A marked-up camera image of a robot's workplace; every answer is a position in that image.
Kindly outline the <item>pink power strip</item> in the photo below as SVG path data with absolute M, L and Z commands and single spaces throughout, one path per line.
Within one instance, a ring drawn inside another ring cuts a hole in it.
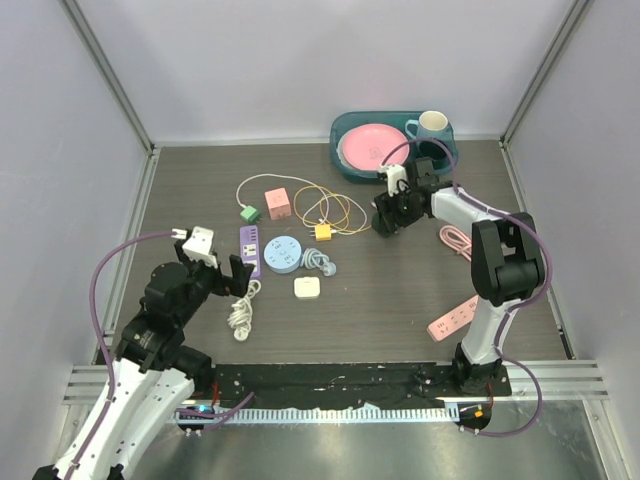
M 442 341 L 468 325 L 474 317 L 478 296 L 474 296 L 431 322 L 427 333 L 435 342 Z

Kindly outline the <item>round blue power strip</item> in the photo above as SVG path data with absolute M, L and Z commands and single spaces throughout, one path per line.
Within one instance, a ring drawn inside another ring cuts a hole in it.
M 263 251 L 263 259 L 267 267 L 276 274 L 289 274 L 298 269 L 302 255 L 300 242 L 286 235 L 270 240 Z

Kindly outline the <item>white square charger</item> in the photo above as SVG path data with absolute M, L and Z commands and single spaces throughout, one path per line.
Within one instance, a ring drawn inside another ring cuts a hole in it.
M 298 277 L 293 282 L 294 296 L 299 300 L 317 299 L 321 294 L 321 282 L 318 277 Z

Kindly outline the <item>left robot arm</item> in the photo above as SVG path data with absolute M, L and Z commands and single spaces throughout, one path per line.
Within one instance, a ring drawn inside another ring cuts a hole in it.
M 168 235 L 177 261 L 153 270 L 115 351 L 101 349 L 108 374 L 102 392 L 66 452 L 35 478 L 127 479 L 178 407 L 211 391 L 212 360 L 184 346 L 184 328 L 209 296 L 244 297 L 253 267 L 232 255 L 224 274 L 209 229 Z

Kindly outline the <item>pink plate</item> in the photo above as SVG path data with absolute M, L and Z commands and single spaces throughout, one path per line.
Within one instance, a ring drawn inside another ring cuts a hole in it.
M 338 142 L 339 159 L 360 171 L 377 171 L 386 156 L 407 137 L 397 128 L 386 124 L 370 123 L 355 127 Z

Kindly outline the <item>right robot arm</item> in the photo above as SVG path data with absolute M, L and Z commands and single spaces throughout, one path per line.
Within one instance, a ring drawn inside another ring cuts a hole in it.
M 533 217 L 486 205 L 452 181 L 429 175 L 418 164 L 379 167 L 387 191 L 374 198 L 372 228 L 389 237 L 424 218 L 436 218 L 471 239 L 471 280 L 478 303 L 471 326 L 454 354 L 451 380 L 472 395 L 498 375 L 504 333 L 512 317 L 545 285 L 545 248 Z

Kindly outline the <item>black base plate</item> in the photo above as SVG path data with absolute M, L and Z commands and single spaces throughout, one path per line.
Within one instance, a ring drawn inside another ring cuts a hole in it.
M 446 398 L 512 394 L 505 367 L 490 378 L 460 383 L 447 363 L 218 364 L 214 381 L 222 407 L 251 395 L 256 409 L 384 410 L 432 408 Z

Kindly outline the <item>dark green mug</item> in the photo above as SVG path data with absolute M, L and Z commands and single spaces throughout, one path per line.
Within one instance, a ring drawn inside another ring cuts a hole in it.
M 430 141 L 422 141 L 417 144 L 416 149 L 420 158 L 432 161 L 435 170 L 445 169 L 449 166 L 444 147 Z

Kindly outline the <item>light blue mug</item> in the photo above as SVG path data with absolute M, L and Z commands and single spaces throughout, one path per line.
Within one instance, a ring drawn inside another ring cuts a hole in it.
M 407 120 L 404 132 L 409 140 L 415 140 L 417 143 L 436 140 L 446 144 L 452 140 L 448 117 L 435 110 L 424 111 L 416 119 Z

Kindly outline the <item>yellow charger plug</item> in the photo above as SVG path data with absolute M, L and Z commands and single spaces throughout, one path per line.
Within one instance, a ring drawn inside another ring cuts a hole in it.
M 311 237 L 317 242 L 330 241 L 335 233 L 335 229 L 328 224 L 316 224 L 311 229 Z

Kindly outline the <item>pink cube socket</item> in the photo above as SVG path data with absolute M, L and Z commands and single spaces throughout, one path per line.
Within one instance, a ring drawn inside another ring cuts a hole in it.
M 291 215 L 291 204 L 285 188 L 266 191 L 265 200 L 271 220 L 280 220 Z

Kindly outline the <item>teal plastic bin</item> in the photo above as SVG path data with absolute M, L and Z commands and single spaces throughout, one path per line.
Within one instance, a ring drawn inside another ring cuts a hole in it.
M 422 158 L 443 175 L 459 159 L 453 126 L 437 110 L 344 113 L 331 125 L 329 154 L 352 183 L 376 183 L 380 165 Z

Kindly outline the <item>dark green cube socket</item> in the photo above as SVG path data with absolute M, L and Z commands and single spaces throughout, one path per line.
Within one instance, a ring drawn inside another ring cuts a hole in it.
M 396 216 L 392 212 L 383 212 L 381 210 L 378 210 L 374 214 L 371 221 L 371 227 L 382 238 L 389 238 L 399 230 Z

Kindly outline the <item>purple power strip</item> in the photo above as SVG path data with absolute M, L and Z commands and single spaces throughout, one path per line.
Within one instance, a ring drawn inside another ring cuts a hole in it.
M 253 266 L 252 280 L 262 277 L 259 230 L 256 225 L 247 225 L 239 229 L 240 256 L 244 264 Z

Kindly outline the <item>green charger plug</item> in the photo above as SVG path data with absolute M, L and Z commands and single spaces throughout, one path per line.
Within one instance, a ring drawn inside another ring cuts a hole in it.
M 247 206 L 242 208 L 242 210 L 240 212 L 240 217 L 248 225 L 255 225 L 262 218 L 262 214 L 257 208 L 255 208 L 255 207 L 253 207 L 251 205 L 247 205 Z

